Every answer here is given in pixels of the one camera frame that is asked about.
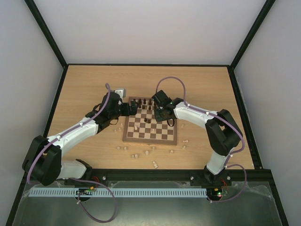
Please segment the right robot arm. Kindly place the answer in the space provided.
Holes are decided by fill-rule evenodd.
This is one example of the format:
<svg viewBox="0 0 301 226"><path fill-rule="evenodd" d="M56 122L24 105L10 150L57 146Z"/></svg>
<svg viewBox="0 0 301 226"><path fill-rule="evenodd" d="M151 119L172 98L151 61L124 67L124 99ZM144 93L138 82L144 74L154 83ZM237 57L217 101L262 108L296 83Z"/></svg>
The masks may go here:
<svg viewBox="0 0 301 226"><path fill-rule="evenodd" d="M220 181L221 172L226 168L231 151L243 140L242 132L229 111L205 110L187 104L181 98L152 99L157 106L156 121L185 120L206 130L213 153L204 167L204 178L212 185Z"/></svg>

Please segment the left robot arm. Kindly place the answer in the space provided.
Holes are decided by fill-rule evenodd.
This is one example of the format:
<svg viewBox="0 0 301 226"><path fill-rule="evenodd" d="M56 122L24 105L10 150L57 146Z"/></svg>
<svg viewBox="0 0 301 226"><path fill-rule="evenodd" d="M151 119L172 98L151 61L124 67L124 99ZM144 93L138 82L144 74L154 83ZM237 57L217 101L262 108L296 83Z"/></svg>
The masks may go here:
<svg viewBox="0 0 301 226"><path fill-rule="evenodd" d="M84 178L89 168L87 163L82 160L64 161L62 158L80 142L106 129L113 120L136 115L139 103L134 100L124 103L124 97L121 89L109 91L102 102L75 125L56 135L35 137L22 164L27 173L27 183L37 181L47 186L58 179Z"/></svg>

